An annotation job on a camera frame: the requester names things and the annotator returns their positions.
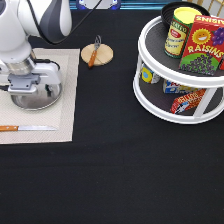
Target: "white placemat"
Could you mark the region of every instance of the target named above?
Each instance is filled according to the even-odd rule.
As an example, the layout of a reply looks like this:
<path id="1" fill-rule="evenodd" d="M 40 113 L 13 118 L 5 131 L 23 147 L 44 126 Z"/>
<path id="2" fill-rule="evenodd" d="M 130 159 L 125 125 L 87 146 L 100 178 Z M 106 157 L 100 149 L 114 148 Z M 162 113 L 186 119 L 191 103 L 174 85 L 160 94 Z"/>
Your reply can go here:
<path id="1" fill-rule="evenodd" d="M 79 49 L 34 49 L 37 58 L 60 65 L 63 81 L 61 97 L 51 106 L 37 111 L 23 110 L 0 90 L 0 125 L 47 125 L 57 131 L 0 132 L 0 144 L 72 141 Z"/>

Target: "green can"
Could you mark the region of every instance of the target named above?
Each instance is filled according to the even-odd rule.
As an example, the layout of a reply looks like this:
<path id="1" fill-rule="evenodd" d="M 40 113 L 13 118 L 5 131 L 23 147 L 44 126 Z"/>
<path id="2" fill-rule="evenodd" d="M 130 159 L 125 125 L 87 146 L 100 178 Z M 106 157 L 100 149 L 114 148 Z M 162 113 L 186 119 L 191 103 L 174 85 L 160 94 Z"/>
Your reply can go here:
<path id="1" fill-rule="evenodd" d="M 196 15 L 201 15 L 201 13 L 191 7 L 179 7 L 174 11 L 165 43 L 167 55 L 173 58 L 182 57 Z"/>

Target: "black table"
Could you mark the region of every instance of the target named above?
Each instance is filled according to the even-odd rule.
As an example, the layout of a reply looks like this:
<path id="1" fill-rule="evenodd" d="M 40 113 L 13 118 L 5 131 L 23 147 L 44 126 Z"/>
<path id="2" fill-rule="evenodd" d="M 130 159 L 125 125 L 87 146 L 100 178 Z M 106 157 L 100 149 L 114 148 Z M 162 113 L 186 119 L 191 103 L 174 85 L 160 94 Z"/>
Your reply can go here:
<path id="1" fill-rule="evenodd" d="M 133 92 L 138 37 L 159 15 L 97 10 L 61 45 L 30 38 L 82 49 L 99 34 L 114 59 L 89 70 L 80 58 L 72 142 L 0 146 L 1 224 L 223 224 L 224 113 L 174 124 Z"/>

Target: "knife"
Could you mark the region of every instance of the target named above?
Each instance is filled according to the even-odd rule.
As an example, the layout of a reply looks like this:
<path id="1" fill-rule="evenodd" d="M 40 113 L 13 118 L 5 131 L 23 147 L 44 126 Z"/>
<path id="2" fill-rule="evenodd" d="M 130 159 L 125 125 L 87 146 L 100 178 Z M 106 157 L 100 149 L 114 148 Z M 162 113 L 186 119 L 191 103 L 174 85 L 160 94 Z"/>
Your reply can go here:
<path id="1" fill-rule="evenodd" d="M 95 44 L 94 44 L 95 50 L 93 51 L 93 53 L 90 57 L 89 63 L 88 63 L 89 68 L 92 68 L 94 65 L 94 61 L 96 59 L 96 54 L 97 54 L 97 49 L 100 47 L 100 44 L 101 44 L 101 36 L 97 35 Z"/>
<path id="2" fill-rule="evenodd" d="M 56 131 L 57 129 L 50 126 L 0 126 L 0 131 Z"/>

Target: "knife handle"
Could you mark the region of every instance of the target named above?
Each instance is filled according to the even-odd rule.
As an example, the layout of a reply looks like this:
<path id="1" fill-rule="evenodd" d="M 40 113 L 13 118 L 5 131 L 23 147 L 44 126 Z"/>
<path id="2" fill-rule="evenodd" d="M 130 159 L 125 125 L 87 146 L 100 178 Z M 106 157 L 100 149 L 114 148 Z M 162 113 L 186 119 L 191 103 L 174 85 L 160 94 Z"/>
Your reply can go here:
<path id="1" fill-rule="evenodd" d="M 89 60 L 89 63 L 88 63 L 89 68 L 92 68 L 93 67 L 94 61 L 96 59 L 96 54 L 97 54 L 97 51 L 94 50 L 93 53 L 92 53 L 92 55 L 91 55 L 91 58 Z"/>
<path id="2" fill-rule="evenodd" d="M 0 131 L 18 131 L 19 126 L 0 126 Z"/>

